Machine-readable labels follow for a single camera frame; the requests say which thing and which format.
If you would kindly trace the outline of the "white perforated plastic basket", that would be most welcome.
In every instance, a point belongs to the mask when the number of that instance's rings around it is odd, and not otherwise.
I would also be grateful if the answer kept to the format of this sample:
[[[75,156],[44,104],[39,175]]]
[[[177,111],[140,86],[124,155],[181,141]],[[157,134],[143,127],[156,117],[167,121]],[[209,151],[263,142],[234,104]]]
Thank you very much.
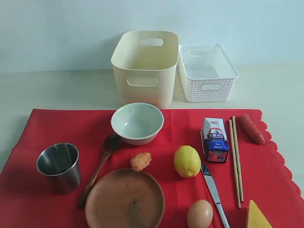
[[[224,102],[239,74],[219,44],[180,45],[179,74],[190,103]]]

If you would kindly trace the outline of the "cream plastic storage bin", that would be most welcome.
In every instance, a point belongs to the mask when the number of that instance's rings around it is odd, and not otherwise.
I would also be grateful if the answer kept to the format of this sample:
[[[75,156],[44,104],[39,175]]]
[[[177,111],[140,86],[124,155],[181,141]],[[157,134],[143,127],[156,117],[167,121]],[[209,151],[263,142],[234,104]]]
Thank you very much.
[[[111,58],[121,103],[168,107],[173,100],[178,57],[179,39],[173,32],[124,33]]]

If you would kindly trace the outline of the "left wooden chopstick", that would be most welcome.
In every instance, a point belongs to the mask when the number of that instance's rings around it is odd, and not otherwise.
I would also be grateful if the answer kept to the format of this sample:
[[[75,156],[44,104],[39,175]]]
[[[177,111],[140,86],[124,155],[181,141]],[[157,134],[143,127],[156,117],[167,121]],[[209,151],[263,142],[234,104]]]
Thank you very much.
[[[235,144],[234,144],[234,136],[233,136],[233,128],[232,128],[231,119],[229,119],[229,130],[230,130],[230,141],[231,141],[232,159],[233,159],[235,186],[236,186],[237,208],[240,209],[241,202],[240,202],[240,190],[239,190],[239,182],[238,182],[238,169],[237,169],[237,160],[236,160],[236,152],[235,152]]]

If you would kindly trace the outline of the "red table cloth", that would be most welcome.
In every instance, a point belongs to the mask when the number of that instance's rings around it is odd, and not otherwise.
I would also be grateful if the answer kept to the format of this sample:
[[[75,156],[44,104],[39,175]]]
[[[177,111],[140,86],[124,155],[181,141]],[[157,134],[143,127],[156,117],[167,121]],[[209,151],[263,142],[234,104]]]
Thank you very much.
[[[190,145],[202,152],[200,130],[205,117],[225,122],[239,117],[243,110],[163,110],[164,125],[157,137],[144,146],[124,144],[106,161],[100,176],[127,168],[139,152],[149,152],[147,167],[161,185],[165,196],[162,228],[184,228],[188,207],[199,199],[211,201],[201,173],[182,178],[174,169],[175,151]],[[274,228],[301,228],[304,225],[304,201],[299,187],[277,150],[277,145],[261,121],[260,110],[246,110],[263,133],[266,143],[252,143],[242,128],[237,129],[244,202],[237,208],[231,156],[226,163],[207,163],[232,228],[246,225],[247,207],[253,200]],[[34,109],[23,134],[0,175],[0,225],[3,228],[85,228],[85,213],[76,203],[101,158],[104,139],[112,133],[113,111],[67,111]],[[47,179],[36,169],[41,152],[60,142],[75,145],[80,152],[81,185],[67,195],[52,192]]]

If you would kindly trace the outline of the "silver table knife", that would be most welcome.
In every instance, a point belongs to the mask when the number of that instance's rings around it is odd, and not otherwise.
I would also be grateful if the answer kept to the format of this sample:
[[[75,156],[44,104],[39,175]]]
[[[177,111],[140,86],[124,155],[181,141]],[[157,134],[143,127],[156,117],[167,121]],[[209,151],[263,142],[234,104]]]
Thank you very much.
[[[222,221],[223,227],[230,228],[230,225],[228,223],[227,217],[225,215],[225,212],[223,210],[223,207],[222,207],[222,204],[221,204],[221,201],[220,201],[220,198],[219,198],[219,194],[218,194],[218,190],[217,190],[215,181],[214,181],[208,167],[204,163],[201,165],[201,170],[202,170],[202,174],[204,176],[205,182],[207,184],[207,187],[208,187],[208,189],[210,191],[210,194],[212,196],[212,199],[213,199],[213,201],[216,205],[216,208],[219,212],[219,216],[220,216],[220,219]]]

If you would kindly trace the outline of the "yellow lemon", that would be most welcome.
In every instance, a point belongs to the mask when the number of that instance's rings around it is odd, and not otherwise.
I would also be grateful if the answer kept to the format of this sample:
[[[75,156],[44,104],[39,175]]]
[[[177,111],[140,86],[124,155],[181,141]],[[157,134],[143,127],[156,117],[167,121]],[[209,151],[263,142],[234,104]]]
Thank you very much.
[[[184,178],[195,177],[201,169],[200,156],[189,145],[183,145],[175,152],[173,162],[176,172]]]

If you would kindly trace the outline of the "orange fried nugget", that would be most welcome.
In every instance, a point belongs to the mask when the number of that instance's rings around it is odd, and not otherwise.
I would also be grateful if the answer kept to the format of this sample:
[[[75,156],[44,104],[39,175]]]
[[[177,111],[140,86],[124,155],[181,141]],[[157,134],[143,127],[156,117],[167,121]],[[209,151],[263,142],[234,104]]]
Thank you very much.
[[[133,171],[140,172],[145,169],[151,161],[152,156],[149,152],[141,152],[131,158],[130,165]]]

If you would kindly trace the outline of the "stainless steel cup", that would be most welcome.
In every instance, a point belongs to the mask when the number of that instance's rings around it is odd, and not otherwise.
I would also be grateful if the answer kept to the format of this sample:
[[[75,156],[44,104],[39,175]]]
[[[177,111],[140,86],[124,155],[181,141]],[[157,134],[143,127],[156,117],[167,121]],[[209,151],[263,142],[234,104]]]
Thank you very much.
[[[49,146],[37,158],[36,168],[50,184],[54,193],[67,194],[81,183],[79,150],[62,142]]]

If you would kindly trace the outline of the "brown egg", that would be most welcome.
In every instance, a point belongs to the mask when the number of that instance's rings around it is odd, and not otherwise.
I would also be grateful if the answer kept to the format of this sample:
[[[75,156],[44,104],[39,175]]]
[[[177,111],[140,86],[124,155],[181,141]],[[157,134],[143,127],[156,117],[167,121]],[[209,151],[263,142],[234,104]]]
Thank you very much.
[[[198,200],[188,209],[187,225],[189,228],[208,228],[212,219],[213,209],[207,200]]]

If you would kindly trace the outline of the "blue white milk carton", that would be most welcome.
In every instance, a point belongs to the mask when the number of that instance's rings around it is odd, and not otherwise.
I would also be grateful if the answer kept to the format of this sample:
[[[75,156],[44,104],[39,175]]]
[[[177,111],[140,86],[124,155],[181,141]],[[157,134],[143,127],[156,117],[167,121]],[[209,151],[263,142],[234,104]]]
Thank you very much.
[[[204,118],[200,134],[205,160],[225,163],[229,146],[223,119]]]

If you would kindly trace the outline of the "red sausage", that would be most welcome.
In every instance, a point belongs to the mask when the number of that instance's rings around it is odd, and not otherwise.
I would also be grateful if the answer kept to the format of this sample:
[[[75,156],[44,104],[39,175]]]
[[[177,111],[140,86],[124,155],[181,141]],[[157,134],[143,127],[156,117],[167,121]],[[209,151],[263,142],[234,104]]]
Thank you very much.
[[[248,114],[242,114],[240,116],[240,124],[247,134],[247,136],[256,144],[263,145],[265,144],[265,139],[263,134],[257,128],[257,126],[253,123],[250,116]]]

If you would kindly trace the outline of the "yellow cheese wedge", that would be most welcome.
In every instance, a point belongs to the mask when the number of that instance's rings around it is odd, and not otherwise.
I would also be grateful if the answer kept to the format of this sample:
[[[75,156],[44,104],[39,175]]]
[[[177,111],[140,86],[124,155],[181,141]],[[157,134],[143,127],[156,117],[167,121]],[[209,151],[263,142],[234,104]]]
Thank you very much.
[[[272,228],[257,204],[250,200],[247,208],[246,228]]]

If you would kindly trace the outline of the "brown round plate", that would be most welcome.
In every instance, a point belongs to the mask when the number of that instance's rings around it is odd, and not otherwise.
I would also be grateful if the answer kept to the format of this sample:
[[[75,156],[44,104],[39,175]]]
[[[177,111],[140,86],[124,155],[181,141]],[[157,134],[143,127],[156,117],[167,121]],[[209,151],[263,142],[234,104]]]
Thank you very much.
[[[85,203],[90,228],[157,228],[164,211],[165,197],[157,180],[132,169],[101,177]]]

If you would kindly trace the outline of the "wooden chopstick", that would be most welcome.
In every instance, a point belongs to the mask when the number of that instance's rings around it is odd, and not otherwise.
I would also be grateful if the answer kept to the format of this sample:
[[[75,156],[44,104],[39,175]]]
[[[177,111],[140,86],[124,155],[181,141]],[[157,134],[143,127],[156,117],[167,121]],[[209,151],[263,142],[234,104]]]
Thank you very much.
[[[235,151],[236,151],[236,163],[237,163],[240,201],[243,202],[244,201],[243,184],[242,184],[242,176],[241,176],[241,164],[240,164],[240,157],[239,157],[238,137],[237,137],[236,117],[235,116],[232,116],[232,128],[233,128],[234,145],[235,145]]]
[[[233,136],[233,128],[232,128],[231,119],[229,119],[229,130],[230,130],[230,141],[231,141],[232,159],[233,159],[235,186],[236,186],[237,208],[240,209],[241,202],[240,202],[240,190],[239,190],[239,182],[238,182],[238,169],[237,169],[237,160],[236,160],[236,152],[235,152],[235,144],[234,144],[234,136]]]

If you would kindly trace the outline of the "dark wooden spoon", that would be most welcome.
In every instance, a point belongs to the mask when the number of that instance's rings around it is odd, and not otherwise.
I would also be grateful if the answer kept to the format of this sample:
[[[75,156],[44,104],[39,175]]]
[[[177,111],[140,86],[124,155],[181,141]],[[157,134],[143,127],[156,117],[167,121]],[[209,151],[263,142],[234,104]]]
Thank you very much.
[[[88,197],[88,194],[90,193],[91,188],[93,187],[96,178],[101,170],[101,167],[103,166],[104,162],[110,158],[113,154],[116,153],[116,151],[120,148],[122,144],[122,139],[117,134],[111,134],[109,135],[103,143],[102,147],[102,157],[99,162],[98,167],[96,168],[93,176],[87,183],[86,187],[84,188],[84,191],[82,192],[78,202],[77,202],[77,208],[82,209],[85,206],[86,199]]]

